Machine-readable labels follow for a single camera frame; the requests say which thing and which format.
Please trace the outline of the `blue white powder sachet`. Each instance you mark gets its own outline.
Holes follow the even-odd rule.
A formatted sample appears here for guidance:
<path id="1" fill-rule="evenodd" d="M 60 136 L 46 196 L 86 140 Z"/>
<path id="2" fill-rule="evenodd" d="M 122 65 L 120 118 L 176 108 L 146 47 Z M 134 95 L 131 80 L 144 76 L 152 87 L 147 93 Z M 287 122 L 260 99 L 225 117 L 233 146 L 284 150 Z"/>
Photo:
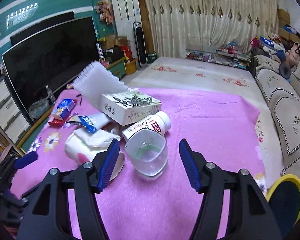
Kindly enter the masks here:
<path id="1" fill-rule="evenodd" d="M 66 123 L 83 126 L 89 133 L 95 133 L 111 121 L 112 119 L 104 113 L 96 113 L 92 115 L 74 115 L 66 120 Z"/>

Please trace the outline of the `clear plastic cup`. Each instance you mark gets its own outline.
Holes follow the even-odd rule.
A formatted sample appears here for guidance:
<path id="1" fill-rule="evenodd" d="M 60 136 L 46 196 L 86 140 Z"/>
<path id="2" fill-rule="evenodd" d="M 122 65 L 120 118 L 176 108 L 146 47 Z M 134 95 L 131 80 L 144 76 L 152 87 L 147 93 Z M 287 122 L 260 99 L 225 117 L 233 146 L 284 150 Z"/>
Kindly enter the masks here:
<path id="1" fill-rule="evenodd" d="M 150 129 L 136 132 L 126 142 L 125 152 L 136 171 L 148 178 L 161 174 L 168 161 L 166 138 Z"/>

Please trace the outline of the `white bamboo print box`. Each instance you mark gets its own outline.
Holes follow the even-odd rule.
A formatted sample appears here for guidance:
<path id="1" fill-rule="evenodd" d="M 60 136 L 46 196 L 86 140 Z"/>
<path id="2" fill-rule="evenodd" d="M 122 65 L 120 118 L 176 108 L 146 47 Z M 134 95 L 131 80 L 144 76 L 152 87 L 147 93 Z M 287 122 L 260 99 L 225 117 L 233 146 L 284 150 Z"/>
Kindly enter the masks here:
<path id="1" fill-rule="evenodd" d="M 161 101 L 140 91 L 102 94 L 99 107 L 121 126 L 134 124 L 161 110 Z"/>

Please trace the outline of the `white foam net sleeve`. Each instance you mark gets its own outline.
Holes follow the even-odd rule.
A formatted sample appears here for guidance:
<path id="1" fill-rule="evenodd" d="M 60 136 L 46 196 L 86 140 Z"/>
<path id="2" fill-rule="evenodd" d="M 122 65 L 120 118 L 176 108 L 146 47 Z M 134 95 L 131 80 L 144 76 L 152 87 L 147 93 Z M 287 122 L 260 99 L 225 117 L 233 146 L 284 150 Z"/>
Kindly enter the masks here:
<path id="1" fill-rule="evenodd" d="M 98 61 L 88 64 L 73 81 L 73 87 L 95 108 L 102 94 L 126 92 L 128 87 Z"/>

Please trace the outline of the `yellow rim trash bin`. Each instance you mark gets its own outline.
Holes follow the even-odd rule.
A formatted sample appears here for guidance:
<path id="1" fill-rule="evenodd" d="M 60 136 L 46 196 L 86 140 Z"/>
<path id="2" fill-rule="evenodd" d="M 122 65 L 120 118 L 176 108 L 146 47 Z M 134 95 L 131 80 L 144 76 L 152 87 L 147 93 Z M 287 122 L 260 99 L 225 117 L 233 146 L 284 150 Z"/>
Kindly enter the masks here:
<path id="1" fill-rule="evenodd" d="M 284 238 L 300 219 L 300 178 L 282 176 L 269 188 L 266 199 Z"/>

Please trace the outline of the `crumpled white paper towel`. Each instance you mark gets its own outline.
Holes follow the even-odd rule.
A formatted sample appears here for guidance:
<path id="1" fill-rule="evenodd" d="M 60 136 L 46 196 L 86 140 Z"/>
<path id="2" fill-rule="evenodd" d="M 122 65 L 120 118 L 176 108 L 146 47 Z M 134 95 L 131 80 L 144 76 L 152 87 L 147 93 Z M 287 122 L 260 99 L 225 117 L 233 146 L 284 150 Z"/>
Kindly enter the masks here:
<path id="1" fill-rule="evenodd" d="M 74 130 L 65 141 L 66 155 L 79 165 L 93 161 L 94 157 L 108 149 L 113 139 L 121 140 L 119 135 L 99 129 L 89 133 L 86 128 Z"/>

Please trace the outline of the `red flat packet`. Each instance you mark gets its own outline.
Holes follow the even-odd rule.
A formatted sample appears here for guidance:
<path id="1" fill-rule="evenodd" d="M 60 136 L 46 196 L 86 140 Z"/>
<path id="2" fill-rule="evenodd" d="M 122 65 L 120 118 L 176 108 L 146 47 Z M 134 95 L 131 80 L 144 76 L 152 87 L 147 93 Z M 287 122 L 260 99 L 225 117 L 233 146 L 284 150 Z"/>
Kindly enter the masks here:
<path id="1" fill-rule="evenodd" d="M 58 120 L 54 118 L 48 120 L 48 124 L 52 127 L 62 127 L 64 123 L 65 123 L 64 120 Z"/>

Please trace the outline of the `blue tissue packet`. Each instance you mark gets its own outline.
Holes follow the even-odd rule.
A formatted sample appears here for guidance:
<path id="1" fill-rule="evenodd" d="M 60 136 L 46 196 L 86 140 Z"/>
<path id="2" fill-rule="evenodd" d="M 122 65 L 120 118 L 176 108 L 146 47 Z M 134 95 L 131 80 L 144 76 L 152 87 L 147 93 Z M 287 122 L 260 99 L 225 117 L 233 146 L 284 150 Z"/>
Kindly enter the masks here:
<path id="1" fill-rule="evenodd" d="M 52 116 L 56 120 L 65 121 L 77 103 L 76 99 L 63 99 L 61 103 L 52 111 Z"/>

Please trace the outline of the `clear water bottle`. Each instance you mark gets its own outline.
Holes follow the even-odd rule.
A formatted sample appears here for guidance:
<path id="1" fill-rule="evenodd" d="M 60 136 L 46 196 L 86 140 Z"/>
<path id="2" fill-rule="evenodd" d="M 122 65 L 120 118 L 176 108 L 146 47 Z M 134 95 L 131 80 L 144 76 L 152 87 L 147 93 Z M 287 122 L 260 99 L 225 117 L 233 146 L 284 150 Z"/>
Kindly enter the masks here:
<path id="1" fill-rule="evenodd" d="M 56 103 L 56 98 L 55 98 L 51 88 L 48 85 L 46 85 L 45 88 L 46 88 L 47 95 L 48 95 L 51 103 L 54 105 Z"/>

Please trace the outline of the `floral bed mattress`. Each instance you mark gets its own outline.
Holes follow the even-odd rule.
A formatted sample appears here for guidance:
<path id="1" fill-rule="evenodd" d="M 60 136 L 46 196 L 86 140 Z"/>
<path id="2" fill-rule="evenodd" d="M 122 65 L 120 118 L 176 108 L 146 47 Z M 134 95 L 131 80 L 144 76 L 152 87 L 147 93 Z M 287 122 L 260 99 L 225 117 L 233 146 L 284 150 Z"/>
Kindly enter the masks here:
<path id="1" fill-rule="evenodd" d="M 204 90 L 243 97 L 261 111 L 255 131 L 266 182 L 272 185 L 280 178 L 283 157 L 279 137 L 268 105 L 248 71 L 214 63 L 160 57 L 150 66 L 126 75 L 122 82 L 129 87 Z"/>

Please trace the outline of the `white drawer cabinet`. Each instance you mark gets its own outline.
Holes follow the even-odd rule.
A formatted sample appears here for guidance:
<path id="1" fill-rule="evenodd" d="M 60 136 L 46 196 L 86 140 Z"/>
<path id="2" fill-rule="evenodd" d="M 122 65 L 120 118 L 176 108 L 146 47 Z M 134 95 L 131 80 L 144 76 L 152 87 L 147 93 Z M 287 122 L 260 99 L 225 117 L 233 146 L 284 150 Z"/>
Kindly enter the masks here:
<path id="1" fill-rule="evenodd" d="M 30 128 L 4 77 L 0 77 L 0 128 L 15 145 Z"/>

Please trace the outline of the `large black television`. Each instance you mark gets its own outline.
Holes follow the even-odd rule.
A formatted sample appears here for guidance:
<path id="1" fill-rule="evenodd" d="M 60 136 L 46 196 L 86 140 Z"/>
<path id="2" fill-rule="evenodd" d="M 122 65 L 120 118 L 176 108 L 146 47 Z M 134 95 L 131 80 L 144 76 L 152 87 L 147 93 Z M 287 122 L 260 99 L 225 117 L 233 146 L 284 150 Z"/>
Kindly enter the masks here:
<path id="1" fill-rule="evenodd" d="M 19 106 L 29 120 L 29 107 L 73 80 L 89 63 L 99 59 L 97 35 L 91 16 L 77 18 L 39 31 L 3 53 L 2 61 Z"/>

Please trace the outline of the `black tower fan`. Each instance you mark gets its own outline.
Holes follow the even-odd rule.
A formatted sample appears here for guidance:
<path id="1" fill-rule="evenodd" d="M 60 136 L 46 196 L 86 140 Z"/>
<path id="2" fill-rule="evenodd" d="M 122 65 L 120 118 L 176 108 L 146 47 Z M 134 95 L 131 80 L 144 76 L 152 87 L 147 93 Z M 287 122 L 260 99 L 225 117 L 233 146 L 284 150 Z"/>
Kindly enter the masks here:
<path id="1" fill-rule="evenodd" d="M 147 54 L 141 22 L 135 21 L 133 23 L 133 33 L 139 65 L 140 67 L 145 67 L 147 65 Z"/>

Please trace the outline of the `pile of plush toys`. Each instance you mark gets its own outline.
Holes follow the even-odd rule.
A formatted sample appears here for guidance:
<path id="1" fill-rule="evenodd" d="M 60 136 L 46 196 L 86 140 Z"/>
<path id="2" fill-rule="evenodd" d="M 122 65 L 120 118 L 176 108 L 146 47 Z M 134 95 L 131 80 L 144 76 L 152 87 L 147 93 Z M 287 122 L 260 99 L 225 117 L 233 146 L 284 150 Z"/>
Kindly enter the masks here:
<path id="1" fill-rule="evenodd" d="M 285 24 L 272 37 L 256 36 L 252 45 L 251 60 L 256 55 L 265 55 L 279 63 L 289 62 L 292 66 L 300 57 L 300 33 Z"/>

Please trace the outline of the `cream embroidered curtain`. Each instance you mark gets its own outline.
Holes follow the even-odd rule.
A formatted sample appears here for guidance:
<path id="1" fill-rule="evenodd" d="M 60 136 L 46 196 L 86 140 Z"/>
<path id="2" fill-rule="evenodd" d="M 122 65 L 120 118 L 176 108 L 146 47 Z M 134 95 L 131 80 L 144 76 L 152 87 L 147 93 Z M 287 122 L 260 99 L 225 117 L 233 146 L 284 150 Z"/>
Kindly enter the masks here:
<path id="1" fill-rule="evenodd" d="M 278 0 L 145 0 L 145 5 L 154 50 L 164 57 L 232 41 L 249 51 L 253 38 L 277 31 Z"/>

